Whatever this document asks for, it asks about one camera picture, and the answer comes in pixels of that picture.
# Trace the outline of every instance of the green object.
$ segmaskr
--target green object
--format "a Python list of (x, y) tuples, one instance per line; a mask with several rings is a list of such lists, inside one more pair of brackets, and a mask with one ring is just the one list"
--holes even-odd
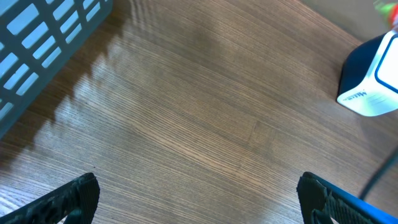
[(398, 7), (397, 3), (384, 3), (382, 1), (375, 1), (374, 3), (375, 10), (383, 17), (383, 19), (387, 22), (389, 27), (392, 27), (392, 23), (394, 22), (396, 8)]

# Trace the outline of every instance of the floor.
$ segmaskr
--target floor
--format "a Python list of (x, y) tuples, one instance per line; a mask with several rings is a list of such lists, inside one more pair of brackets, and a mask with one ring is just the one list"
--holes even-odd
[(387, 23), (374, 9), (373, 2), (395, 0), (302, 0), (311, 9), (362, 41), (389, 31)]
[(114, 0), (3, 137), (0, 215), (93, 172), (94, 223), (302, 223), (304, 171), (357, 195), (397, 144), (335, 101), (360, 43), (296, 0)]

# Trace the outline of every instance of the red object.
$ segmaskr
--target red object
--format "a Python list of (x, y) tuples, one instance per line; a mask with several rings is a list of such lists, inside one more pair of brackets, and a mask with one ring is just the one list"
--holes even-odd
[(391, 15), (389, 16), (389, 23), (391, 27), (394, 26), (394, 21), (398, 20), (398, 4), (392, 9)]

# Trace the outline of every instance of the gray plastic basket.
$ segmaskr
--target gray plastic basket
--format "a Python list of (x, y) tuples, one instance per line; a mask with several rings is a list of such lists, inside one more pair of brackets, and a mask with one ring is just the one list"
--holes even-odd
[(0, 0), (0, 138), (112, 5), (112, 0)]

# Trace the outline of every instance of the wooden table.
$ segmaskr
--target wooden table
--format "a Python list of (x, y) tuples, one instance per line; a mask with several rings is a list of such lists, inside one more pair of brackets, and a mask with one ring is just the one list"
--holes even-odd
[(0, 143), (0, 215), (94, 172), (94, 223), (302, 223), (302, 172), (357, 195), (397, 144), (335, 101), (359, 44), (294, 0), (114, 0)]

